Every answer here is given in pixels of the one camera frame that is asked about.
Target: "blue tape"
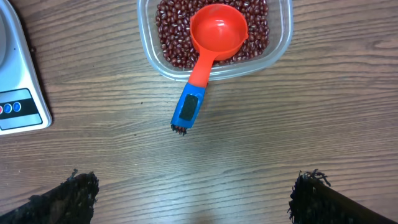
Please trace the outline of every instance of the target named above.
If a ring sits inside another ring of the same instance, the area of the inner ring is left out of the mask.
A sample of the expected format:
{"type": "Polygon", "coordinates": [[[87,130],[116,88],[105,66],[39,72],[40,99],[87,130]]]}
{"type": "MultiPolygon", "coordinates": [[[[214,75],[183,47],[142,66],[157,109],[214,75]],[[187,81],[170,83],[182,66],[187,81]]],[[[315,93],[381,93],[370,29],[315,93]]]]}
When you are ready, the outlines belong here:
{"type": "Polygon", "coordinates": [[[205,97],[205,93],[206,93],[206,88],[196,87],[194,85],[187,83],[185,85],[184,91],[182,91],[180,100],[177,103],[177,107],[175,108],[171,124],[183,128],[192,128],[198,116],[200,106],[203,103],[203,98],[205,97]],[[192,95],[198,98],[198,103],[197,107],[195,108],[195,113],[193,114],[193,117],[190,121],[180,118],[182,107],[184,106],[185,98],[187,97],[187,95],[192,95]]]}

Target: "pile of beans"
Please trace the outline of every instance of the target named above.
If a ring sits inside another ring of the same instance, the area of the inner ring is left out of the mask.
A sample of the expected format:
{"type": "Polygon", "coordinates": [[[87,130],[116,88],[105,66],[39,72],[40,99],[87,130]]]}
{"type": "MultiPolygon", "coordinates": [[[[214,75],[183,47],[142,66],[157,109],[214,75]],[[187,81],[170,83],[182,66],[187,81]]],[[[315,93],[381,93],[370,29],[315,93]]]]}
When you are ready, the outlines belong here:
{"type": "Polygon", "coordinates": [[[233,57],[214,62],[225,65],[261,55],[269,45],[266,0],[162,0],[157,5],[156,26],[163,57],[174,67],[193,68],[199,53],[192,45],[190,18],[209,4],[223,3],[239,10],[248,23],[249,38],[233,57]]]}

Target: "scoop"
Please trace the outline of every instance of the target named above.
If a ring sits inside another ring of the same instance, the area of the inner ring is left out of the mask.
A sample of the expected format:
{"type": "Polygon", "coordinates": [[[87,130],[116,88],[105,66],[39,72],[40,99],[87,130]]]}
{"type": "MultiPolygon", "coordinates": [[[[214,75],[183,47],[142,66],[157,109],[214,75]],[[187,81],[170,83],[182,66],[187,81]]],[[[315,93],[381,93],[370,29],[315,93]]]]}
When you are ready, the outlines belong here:
{"type": "Polygon", "coordinates": [[[173,131],[183,135],[195,122],[213,62],[228,59],[238,52],[248,38],[248,25],[244,16],[232,6],[211,4],[191,17],[190,33],[199,59],[171,121],[173,131]]]}

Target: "red scoop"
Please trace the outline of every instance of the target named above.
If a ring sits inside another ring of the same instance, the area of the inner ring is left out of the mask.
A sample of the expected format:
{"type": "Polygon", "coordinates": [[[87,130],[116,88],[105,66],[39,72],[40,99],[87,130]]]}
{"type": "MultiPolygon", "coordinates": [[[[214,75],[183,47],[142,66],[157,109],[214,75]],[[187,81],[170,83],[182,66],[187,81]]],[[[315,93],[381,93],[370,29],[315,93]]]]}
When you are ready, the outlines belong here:
{"type": "Polygon", "coordinates": [[[190,32],[200,55],[188,83],[206,88],[213,61],[225,60],[238,52],[248,38],[248,25],[237,9],[211,4],[191,17],[190,32]]]}

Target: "white scale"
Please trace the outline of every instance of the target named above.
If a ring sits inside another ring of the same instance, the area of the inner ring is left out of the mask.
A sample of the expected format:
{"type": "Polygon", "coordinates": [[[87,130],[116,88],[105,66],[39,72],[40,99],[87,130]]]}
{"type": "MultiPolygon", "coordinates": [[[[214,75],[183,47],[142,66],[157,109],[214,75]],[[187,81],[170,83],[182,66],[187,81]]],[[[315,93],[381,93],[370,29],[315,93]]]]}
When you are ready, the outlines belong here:
{"type": "Polygon", "coordinates": [[[21,22],[10,2],[0,0],[0,135],[51,122],[21,22]]]}

